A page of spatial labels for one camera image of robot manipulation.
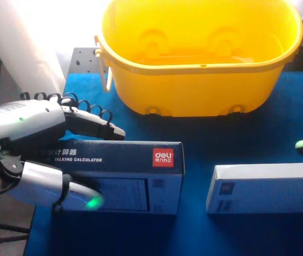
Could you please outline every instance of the yellow plastic basin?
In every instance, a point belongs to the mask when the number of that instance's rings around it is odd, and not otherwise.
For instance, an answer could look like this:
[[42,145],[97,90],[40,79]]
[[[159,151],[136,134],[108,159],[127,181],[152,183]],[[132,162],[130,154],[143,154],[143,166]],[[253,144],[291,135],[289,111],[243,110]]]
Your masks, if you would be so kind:
[[263,104],[302,34],[287,0],[113,0],[96,56],[140,114],[218,116]]

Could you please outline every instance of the bucket handle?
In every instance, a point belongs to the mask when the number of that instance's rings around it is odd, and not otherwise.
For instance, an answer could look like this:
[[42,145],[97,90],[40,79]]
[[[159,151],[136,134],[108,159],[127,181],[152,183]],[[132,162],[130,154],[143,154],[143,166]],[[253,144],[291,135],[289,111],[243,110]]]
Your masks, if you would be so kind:
[[113,73],[111,72],[111,68],[109,67],[108,69],[108,81],[105,81],[105,74],[104,74],[104,67],[103,67],[103,62],[100,57],[101,50],[97,49],[95,52],[96,60],[97,60],[97,65],[99,68],[99,76],[102,84],[102,88],[105,92],[110,92],[111,85],[113,83]]

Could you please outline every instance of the box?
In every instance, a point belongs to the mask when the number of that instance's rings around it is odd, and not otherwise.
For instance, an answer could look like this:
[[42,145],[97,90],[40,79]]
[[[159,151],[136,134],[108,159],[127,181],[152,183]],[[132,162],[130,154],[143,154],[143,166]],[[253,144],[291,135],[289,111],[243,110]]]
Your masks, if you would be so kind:
[[60,140],[25,158],[101,192],[101,212],[177,214],[185,174],[181,142]]
[[207,213],[303,212],[303,163],[217,165]]

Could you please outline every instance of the blue table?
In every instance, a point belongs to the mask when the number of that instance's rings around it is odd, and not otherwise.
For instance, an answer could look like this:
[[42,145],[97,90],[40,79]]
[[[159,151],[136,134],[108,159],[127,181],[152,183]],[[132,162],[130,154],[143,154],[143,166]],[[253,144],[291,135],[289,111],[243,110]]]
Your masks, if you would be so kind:
[[303,138],[303,73],[284,72],[267,102],[241,118],[141,116],[121,102],[115,89],[103,93],[97,74],[70,75],[69,91],[113,111],[113,123],[126,131],[126,140],[184,143],[186,176],[178,215],[52,215],[37,207],[26,256],[303,255],[303,214],[210,217],[205,212],[216,164],[303,162],[294,148]]

